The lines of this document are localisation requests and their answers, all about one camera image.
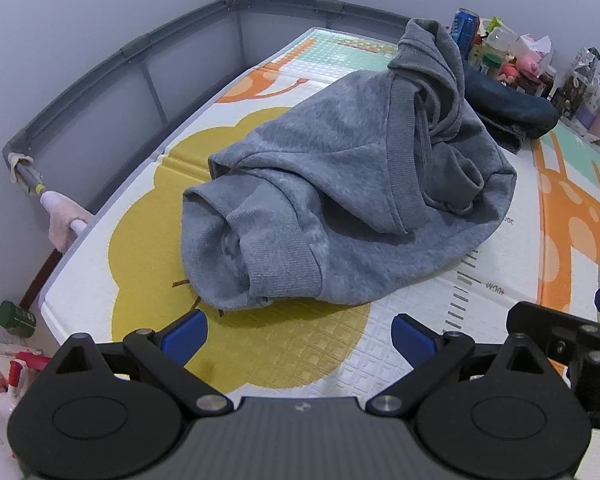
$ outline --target gray sweatshirt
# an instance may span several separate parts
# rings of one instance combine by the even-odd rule
[[[182,259],[222,309],[382,298],[475,249],[515,170],[464,100],[458,48],[411,20],[385,72],[354,72],[209,158]]]

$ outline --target gray bed guard rail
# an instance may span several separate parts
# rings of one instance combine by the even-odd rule
[[[206,101],[309,28],[397,43],[407,21],[336,0],[215,1],[127,43],[78,79],[7,142],[5,161],[11,152],[32,156],[47,186],[96,212]]]

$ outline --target black garment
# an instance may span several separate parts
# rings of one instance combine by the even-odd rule
[[[463,63],[464,98],[506,150],[518,152],[527,137],[539,139],[558,123],[560,114],[547,99],[516,92]]]

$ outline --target play mat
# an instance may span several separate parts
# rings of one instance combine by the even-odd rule
[[[56,339],[120,340],[186,313],[197,295],[180,261],[182,192],[209,180],[207,157],[346,73],[384,70],[395,49],[313,28],[211,99],[135,171],[56,269],[41,296]],[[221,317],[200,303],[208,339],[187,368],[234,402],[364,401],[410,370],[389,336],[398,313],[494,343],[506,338],[507,310],[520,300],[600,321],[600,155],[559,124],[506,156],[518,172],[510,211],[456,266],[352,307],[286,300]],[[600,478],[600,466],[586,478]]]

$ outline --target blue can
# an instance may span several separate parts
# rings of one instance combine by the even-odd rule
[[[451,25],[451,37],[454,39],[463,59],[469,57],[471,45],[480,26],[480,17],[467,9],[459,9]]]

